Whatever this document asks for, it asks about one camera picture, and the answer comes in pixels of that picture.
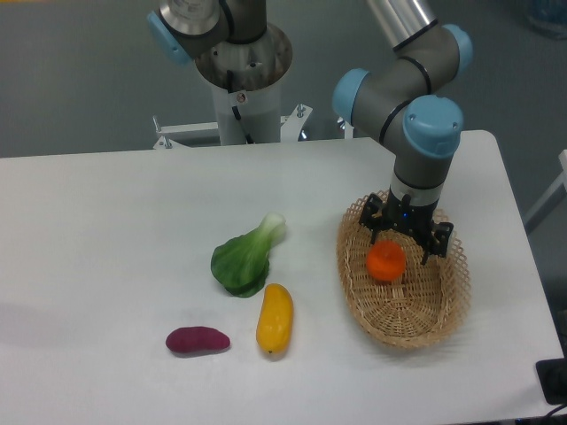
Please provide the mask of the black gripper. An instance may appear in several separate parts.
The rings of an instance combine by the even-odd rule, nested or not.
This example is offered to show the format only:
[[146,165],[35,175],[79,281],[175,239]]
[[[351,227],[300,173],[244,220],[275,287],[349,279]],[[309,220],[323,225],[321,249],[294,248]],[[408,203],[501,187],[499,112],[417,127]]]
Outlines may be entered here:
[[398,196],[392,189],[385,202],[377,193],[371,193],[362,207],[359,224],[371,232],[371,244],[386,230],[413,237],[423,249],[421,265],[425,266],[430,256],[447,256],[454,230],[452,222],[432,220],[438,202],[413,205],[410,195]]

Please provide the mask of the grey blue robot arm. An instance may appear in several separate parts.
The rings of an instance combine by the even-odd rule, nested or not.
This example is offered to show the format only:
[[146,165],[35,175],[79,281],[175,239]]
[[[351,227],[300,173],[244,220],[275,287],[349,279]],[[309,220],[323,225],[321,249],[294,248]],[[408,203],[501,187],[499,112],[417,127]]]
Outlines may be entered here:
[[[469,36],[440,25],[425,1],[371,1],[395,60],[383,75],[347,72],[332,95],[334,112],[395,157],[386,200],[371,197],[360,222],[373,234],[411,237],[425,256],[447,254],[453,225],[435,223],[449,167],[461,141],[462,111],[437,91],[470,64]],[[223,144],[281,140],[280,104],[264,96],[288,73],[287,36],[267,19],[262,1],[163,1],[147,17],[160,48],[194,63],[216,95]]]

